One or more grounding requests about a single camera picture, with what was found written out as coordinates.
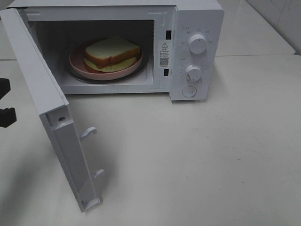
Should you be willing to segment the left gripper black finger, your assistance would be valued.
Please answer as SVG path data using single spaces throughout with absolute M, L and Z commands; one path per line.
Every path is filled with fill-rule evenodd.
M 15 108 L 0 109 L 0 127 L 7 128 L 16 121 Z
M 0 99 L 11 90 L 10 81 L 7 78 L 0 78 Z

